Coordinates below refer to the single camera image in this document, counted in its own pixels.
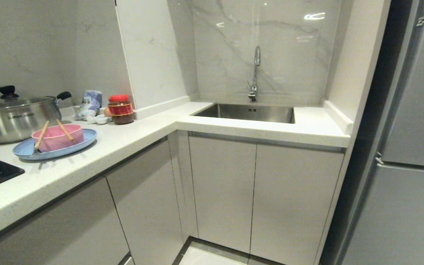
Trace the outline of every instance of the cabinet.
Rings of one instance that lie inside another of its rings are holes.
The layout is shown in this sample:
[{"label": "cabinet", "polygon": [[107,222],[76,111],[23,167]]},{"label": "cabinet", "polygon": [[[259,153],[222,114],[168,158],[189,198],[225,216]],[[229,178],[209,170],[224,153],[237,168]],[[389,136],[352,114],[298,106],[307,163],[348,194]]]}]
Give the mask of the cabinet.
[{"label": "cabinet", "polygon": [[105,178],[0,237],[0,264],[117,265],[128,253]]},{"label": "cabinet", "polygon": [[199,238],[249,253],[256,144],[190,137]]},{"label": "cabinet", "polygon": [[135,264],[172,264],[183,240],[168,141],[106,177]]},{"label": "cabinet", "polygon": [[258,144],[251,254],[312,265],[343,154]]}]

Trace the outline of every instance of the marble backsplash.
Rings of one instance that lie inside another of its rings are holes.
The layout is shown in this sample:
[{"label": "marble backsplash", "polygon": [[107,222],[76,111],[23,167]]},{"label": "marble backsplash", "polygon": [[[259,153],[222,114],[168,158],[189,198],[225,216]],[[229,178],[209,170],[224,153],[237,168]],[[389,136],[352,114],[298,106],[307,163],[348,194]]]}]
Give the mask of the marble backsplash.
[{"label": "marble backsplash", "polygon": [[197,94],[187,0],[117,0],[136,108]]},{"label": "marble backsplash", "polygon": [[0,86],[21,98],[86,89],[132,95],[116,7],[105,0],[0,0]]},{"label": "marble backsplash", "polygon": [[197,78],[202,98],[248,101],[246,81],[252,79],[254,50],[259,45],[259,102],[320,104],[325,94],[340,0],[188,3],[194,16]]}]

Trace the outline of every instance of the pot lid knob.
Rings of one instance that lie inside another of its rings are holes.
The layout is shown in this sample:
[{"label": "pot lid knob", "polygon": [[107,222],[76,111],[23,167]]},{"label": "pot lid knob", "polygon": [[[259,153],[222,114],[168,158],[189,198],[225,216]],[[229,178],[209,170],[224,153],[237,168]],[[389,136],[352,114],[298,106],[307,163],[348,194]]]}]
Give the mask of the pot lid knob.
[{"label": "pot lid knob", "polygon": [[19,95],[14,93],[15,86],[13,85],[0,86],[0,92],[3,94],[0,99],[15,99],[19,97]]}]

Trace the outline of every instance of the chopsticks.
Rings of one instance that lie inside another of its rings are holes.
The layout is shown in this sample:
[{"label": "chopsticks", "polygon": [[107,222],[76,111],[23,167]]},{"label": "chopsticks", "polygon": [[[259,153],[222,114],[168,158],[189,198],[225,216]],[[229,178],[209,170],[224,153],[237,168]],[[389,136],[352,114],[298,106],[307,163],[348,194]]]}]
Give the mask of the chopsticks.
[{"label": "chopsticks", "polygon": [[38,152],[37,149],[39,149],[40,142],[42,142],[43,135],[47,131],[47,127],[49,126],[49,121],[45,123],[45,125],[42,128],[42,131],[40,132],[39,138],[37,139],[37,142],[34,145],[34,152]]},{"label": "chopsticks", "polygon": [[62,131],[65,133],[65,135],[68,137],[68,139],[70,141],[74,141],[74,138],[71,136],[71,134],[65,129],[65,127],[63,126],[63,124],[57,119],[57,123],[59,124],[60,128],[62,129]]}]

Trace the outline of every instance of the sauce jar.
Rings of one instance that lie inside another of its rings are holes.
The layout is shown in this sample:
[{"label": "sauce jar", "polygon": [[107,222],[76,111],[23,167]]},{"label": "sauce jar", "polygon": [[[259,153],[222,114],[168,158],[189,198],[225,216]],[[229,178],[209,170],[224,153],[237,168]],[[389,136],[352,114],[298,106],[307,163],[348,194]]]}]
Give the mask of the sauce jar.
[{"label": "sauce jar", "polygon": [[133,106],[126,94],[111,95],[107,106],[115,124],[128,124],[133,122]]}]

